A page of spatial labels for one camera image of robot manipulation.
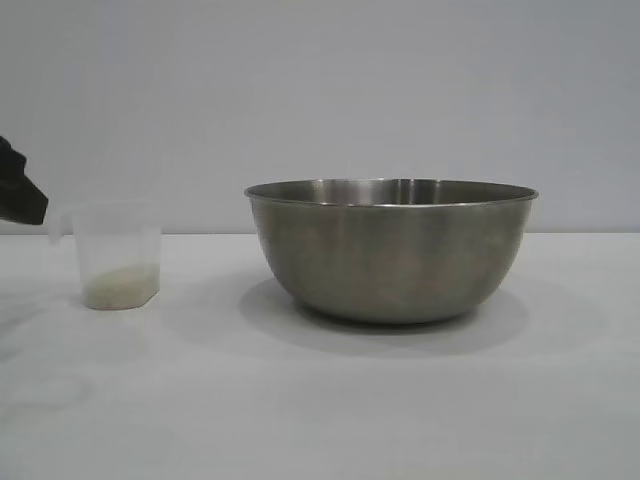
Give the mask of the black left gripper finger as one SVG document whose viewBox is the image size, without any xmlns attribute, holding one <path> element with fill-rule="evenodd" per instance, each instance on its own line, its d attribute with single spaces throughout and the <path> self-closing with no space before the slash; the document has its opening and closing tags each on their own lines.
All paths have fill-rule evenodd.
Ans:
<svg viewBox="0 0 640 480">
<path fill-rule="evenodd" d="M 1 138 L 0 215 L 19 225 L 43 225 L 48 197 L 26 175 L 26 157 Z"/>
</svg>

